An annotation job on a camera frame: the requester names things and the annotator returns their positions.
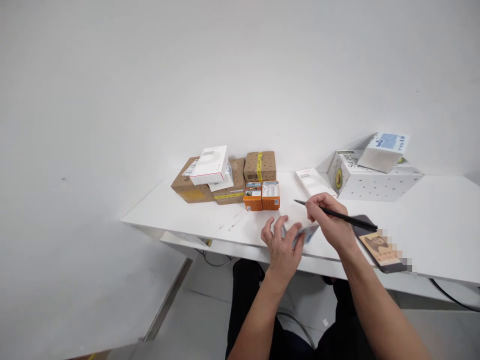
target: white box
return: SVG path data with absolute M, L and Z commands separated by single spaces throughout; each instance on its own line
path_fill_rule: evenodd
M 295 171 L 295 178 L 309 199 L 315 194 L 329 193 L 334 198 L 337 193 L 314 168 Z
M 228 160 L 226 145 L 203 149 L 190 175 L 191 182 L 201 185 L 225 181 Z
M 213 193 L 214 191 L 231 188 L 232 186 L 234 186 L 234 177 L 232 175 L 232 167 L 230 166 L 230 161 L 227 161 L 225 180 L 218 181 L 218 182 L 210 182 L 208 184 L 208 187 L 210 188 L 210 191 Z
M 389 173 L 405 154 L 409 140 L 410 135 L 377 132 L 357 164 Z
M 406 160 L 389 173 L 358 166 L 362 153 L 363 150 L 339 150 L 333 156 L 328 179 L 339 199 L 394 202 L 423 177 Z
M 318 222 L 311 222 L 307 218 L 307 208 L 299 203 L 291 204 L 289 206 L 281 207 L 279 209 L 280 216 L 288 215 L 288 220 L 283 223 L 283 236 L 295 223 L 301 223 L 301 229 L 296 233 L 293 246 L 297 242 L 298 237 L 305 233 L 305 244 L 308 244 L 315 232 L 319 229 Z

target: blue label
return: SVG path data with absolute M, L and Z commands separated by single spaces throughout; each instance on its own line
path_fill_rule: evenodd
M 387 148 L 387 149 L 394 149 L 395 148 L 395 144 L 397 143 L 397 138 L 399 136 L 398 135 L 395 135 L 395 134 L 382 134 L 380 139 L 376 140 L 376 145 L 375 147 L 377 148 Z

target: left hand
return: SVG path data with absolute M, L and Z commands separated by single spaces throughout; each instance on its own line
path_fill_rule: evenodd
M 302 224 L 297 222 L 282 238 L 282 226 L 288 220 L 288 216 L 280 216 L 273 226 L 275 218 L 272 216 L 261 230 L 260 237 L 268 246 L 270 251 L 270 267 L 267 273 L 271 274 L 273 280 L 283 289 L 287 288 L 290 280 L 293 278 L 300 260 L 302 259 L 302 251 L 304 249 L 305 234 L 301 234 L 293 248 L 295 235 L 302 228 Z

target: smartphone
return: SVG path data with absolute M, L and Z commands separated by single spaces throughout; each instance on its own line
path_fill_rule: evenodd
M 366 215 L 352 217 L 373 224 Z M 392 249 L 392 244 L 389 244 L 386 238 L 381 236 L 378 232 L 372 232 L 371 230 L 366 230 L 362 227 L 352 225 L 352 228 L 356 237 L 368 251 L 382 273 L 390 274 L 407 271 L 407 267 L 397 257 Z

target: orange carton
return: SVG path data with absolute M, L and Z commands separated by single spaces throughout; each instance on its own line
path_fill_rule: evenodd
M 263 210 L 280 209 L 280 185 L 278 181 L 264 181 L 261 188 Z
M 247 211 L 262 211 L 262 183 L 247 182 L 243 202 Z

